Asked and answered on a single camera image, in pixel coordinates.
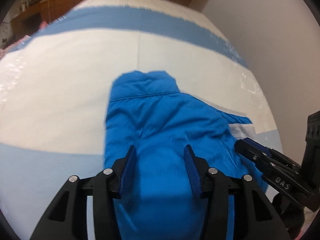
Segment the blue puffer jacket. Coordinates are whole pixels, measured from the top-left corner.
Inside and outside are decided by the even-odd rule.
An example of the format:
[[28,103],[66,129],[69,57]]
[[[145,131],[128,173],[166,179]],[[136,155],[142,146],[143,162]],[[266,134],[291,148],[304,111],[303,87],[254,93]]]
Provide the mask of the blue puffer jacket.
[[122,239],[198,239],[206,200],[194,198],[183,159],[196,156],[225,175],[250,174],[255,165],[234,150],[230,126],[249,118],[228,114],[182,93],[166,72],[130,72],[112,85],[106,115],[105,167],[137,150],[132,190],[115,202]]

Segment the blue and white bedspread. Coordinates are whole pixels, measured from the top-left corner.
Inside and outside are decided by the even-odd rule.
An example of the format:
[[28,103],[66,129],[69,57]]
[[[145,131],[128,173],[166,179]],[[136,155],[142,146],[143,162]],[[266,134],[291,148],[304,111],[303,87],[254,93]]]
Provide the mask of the blue and white bedspread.
[[1,211],[29,239],[68,175],[103,164],[112,82],[163,70],[179,89],[281,149],[253,73],[210,18],[166,0],[84,0],[1,59]]

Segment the pink floral quilt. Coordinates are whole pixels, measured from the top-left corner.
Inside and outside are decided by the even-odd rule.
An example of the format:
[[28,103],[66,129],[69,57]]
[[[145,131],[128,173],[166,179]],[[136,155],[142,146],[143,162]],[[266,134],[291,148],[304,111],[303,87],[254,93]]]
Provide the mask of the pink floral quilt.
[[[42,21],[41,24],[39,25],[37,32],[39,31],[43,31],[43,29],[46,29],[48,27],[48,23],[46,21]],[[7,46],[4,49],[1,49],[1,59],[3,57],[5,57],[5,55],[7,53],[10,53],[12,51],[16,51],[21,49],[25,43],[29,40],[30,36],[29,35],[25,35],[24,37],[22,37],[21,39],[17,40],[16,42],[14,42],[13,44]]]

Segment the wooden desk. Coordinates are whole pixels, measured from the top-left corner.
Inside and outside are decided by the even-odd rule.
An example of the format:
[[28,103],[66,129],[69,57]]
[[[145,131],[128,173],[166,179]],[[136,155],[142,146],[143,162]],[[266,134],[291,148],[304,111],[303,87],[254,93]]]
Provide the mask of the wooden desk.
[[50,23],[55,17],[55,1],[42,0],[11,20],[11,28],[16,39],[37,32],[41,23]]

